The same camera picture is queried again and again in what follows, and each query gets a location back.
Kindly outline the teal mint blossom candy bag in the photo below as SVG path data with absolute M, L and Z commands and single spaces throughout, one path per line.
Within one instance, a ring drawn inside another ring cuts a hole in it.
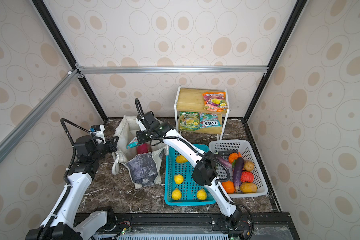
M 137 137 L 135 136 L 131 142 L 127 145 L 127 149 L 131 149 L 131 148 L 135 148 L 139 145 L 139 141 L 137 139 Z

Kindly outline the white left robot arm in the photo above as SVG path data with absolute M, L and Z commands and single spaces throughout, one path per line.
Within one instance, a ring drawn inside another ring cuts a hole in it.
M 105 138 L 103 125 L 86 130 L 64 118 L 60 122 L 73 149 L 63 176 L 66 184 L 40 227 L 29 230 L 27 240 L 89 240 L 100 228 L 111 231 L 117 223 L 112 207 L 94 210 L 78 225 L 74 221 L 82 198 L 98 171 L 99 161 L 117 151 L 119 138 Z

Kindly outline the cream canvas grocery bag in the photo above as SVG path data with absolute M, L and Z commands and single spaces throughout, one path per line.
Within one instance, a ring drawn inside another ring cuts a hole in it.
M 160 173 L 162 159 L 169 154 L 169 146 L 159 141 L 154 141 L 154 146 L 147 143 L 147 153 L 138 150 L 144 145 L 128 149 L 127 146 L 136 139 L 136 133 L 139 130 L 140 126 L 136 117 L 123 117 L 114 134 L 115 137 L 119 138 L 117 151 L 112 153 L 114 159 L 112 174 L 117 175 L 120 165 L 123 165 L 128 169 L 135 189 L 162 183 Z

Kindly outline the orange fruits candy bag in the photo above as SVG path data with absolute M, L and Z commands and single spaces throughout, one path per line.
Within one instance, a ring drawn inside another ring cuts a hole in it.
M 210 112 L 222 112 L 229 108 L 225 92 L 202 93 L 204 110 Z

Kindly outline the pink dragon fruit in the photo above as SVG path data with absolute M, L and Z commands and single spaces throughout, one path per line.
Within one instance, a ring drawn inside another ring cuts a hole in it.
M 137 154 L 138 155 L 150 153 L 151 151 L 152 151 L 151 145 L 148 143 L 144 143 L 144 144 L 137 146 Z

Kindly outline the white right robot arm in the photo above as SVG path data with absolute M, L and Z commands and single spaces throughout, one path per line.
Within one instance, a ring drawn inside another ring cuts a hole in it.
M 213 158 L 211 152 L 203 152 L 196 148 L 189 141 L 184 139 L 173 126 L 167 122 L 160 123 L 158 120 L 148 123 L 146 119 L 136 119 L 140 130 L 136 132 L 139 143 L 160 141 L 184 156 L 194 168 L 192 178 L 194 181 L 205 187 L 218 204 L 222 215 L 225 218 L 225 225 L 229 230 L 235 230 L 242 222 L 241 208 L 249 215 L 247 221 L 250 232 L 254 230 L 254 220 L 251 212 L 245 206 L 234 203 L 222 186 L 222 182 L 229 180 L 220 179 L 216 165 L 219 162 Z

